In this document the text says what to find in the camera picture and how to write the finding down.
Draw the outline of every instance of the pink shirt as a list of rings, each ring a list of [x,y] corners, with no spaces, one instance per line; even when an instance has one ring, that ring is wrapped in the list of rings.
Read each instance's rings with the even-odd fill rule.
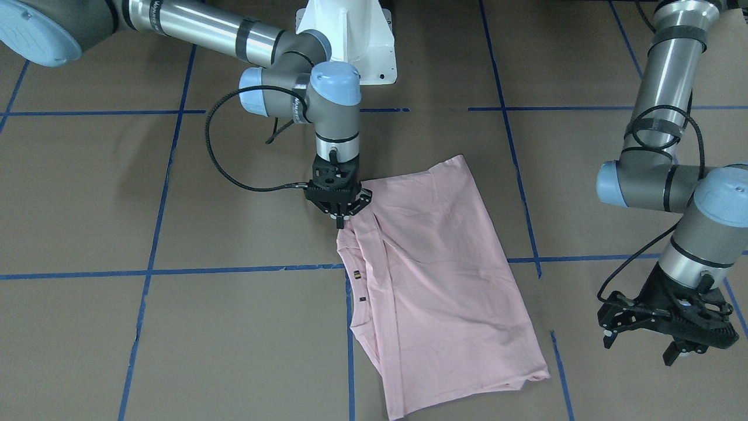
[[[382,377],[390,420],[548,378],[464,157],[364,186],[372,203],[337,244],[353,292],[351,329]]]

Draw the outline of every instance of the gray joint housing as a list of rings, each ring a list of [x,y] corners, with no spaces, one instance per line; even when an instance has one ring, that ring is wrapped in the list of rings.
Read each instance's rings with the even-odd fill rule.
[[[659,258],[676,282],[695,288],[709,273],[721,282],[748,245],[748,166],[714,169],[699,182],[693,201]]]
[[[285,88],[304,97],[310,72],[314,66],[327,59],[327,51],[316,36],[309,33],[284,32],[278,41],[272,66],[260,72],[260,81],[257,84]],[[261,95],[266,114],[270,117],[291,118],[297,123],[314,121],[309,115],[303,114],[301,104],[288,94],[264,91]],[[311,108],[311,105],[307,101],[307,107]]]
[[[82,51],[120,28],[119,0],[23,0],[23,3],[54,20],[75,38]]]
[[[666,147],[683,127],[684,117],[668,105],[685,110],[691,95],[706,34],[720,16],[719,8],[705,0],[674,1],[661,5],[654,14],[657,28],[649,50],[644,77],[618,161],[605,163],[598,173],[601,201],[627,208],[683,213],[698,181],[696,166],[673,165],[677,143]],[[637,132],[644,148],[634,139]]]

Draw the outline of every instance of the robotic arm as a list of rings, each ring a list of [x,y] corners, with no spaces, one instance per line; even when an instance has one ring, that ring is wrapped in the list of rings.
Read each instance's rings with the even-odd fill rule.
[[[705,167],[701,133],[685,110],[709,27],[720,13],[746,6],[664,0],[654,13],[657,32],[621,157],[602,166],[597,191],[612,205],[684,215],[639,296],[614,291],[603,300],[598,322],[605,348],[626,330],[654,330],[673,337],[663,355],[670,366],[681,354],[725,349],[738,340],[729,321],[732,306],[718,286],[748,245],[748,163]],[[674,163],[687,120],[698,136],[699,166]]]
[[[328,61],[331,45],[321,32],[293,34],[197,0],[0,0],[0,40],[46,66],[78,59],[125,25],[264,67],[240,79],[244,108],[315,126],[312,178],[294,187],[338,228],[371,202],[358,181],[360,76],[350,64]]]

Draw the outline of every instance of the light blue cap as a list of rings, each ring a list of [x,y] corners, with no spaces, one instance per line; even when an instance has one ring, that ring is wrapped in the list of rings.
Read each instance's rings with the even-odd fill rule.
[[[0,40],[43,66],[61,66],[83,54],[78,41],[62,26],[17,0],[0,0]]]
[[[748,171],[731,167],[711,170],[693,193],[693,202],[715,222],[748,228]]]
[[[597,191],[600,202],[628,208],[626,201],[623,199],[621,184],[618,181],[616,161],[608,161],[600,168],[598,172]]]
[[[361,75],[342,61],[325,61],[312,69],[310,83],[326,100],[342,106],[361,102]]]
[[[261,67],[250,67],[242,73],[242,77],[239,78],[240,88],[249,88],[250,86],[258,86],[263,83],[263,69]],[[253,114],[259,114],[264,117],[268,116],[268,111],[265,109],[265,95],[263,91],[249,91],[242,92],[239,94],[239,100],[242,101],[242,106],[247,111]]]
[[[326,60],[329,60],[330,57],[332,57],[332,45],[330,45],[330,40],[327,39],[325,34],[316,29],[307,29],[306,31],[303,31],[302,34],[313,35],[319,43],[322,44],[322,48],[325,49]]]

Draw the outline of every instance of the silver arm segment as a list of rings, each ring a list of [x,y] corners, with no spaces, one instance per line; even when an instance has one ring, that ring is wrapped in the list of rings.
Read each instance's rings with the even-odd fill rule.
[[[740,3],[663,0],[655,11],[657,32],[621,156],[601,167],[597,190],[605,203],[684,215],[639,296],[614,291],[604,300],[598,294],[606,348],[626,330],[665,333],[673,337],[663,354],[670,366],[682,353],[738,340],[729,322],[732,306],[718,286],[748,246],[748,163],[682,166],[674,156],[708,29]]]

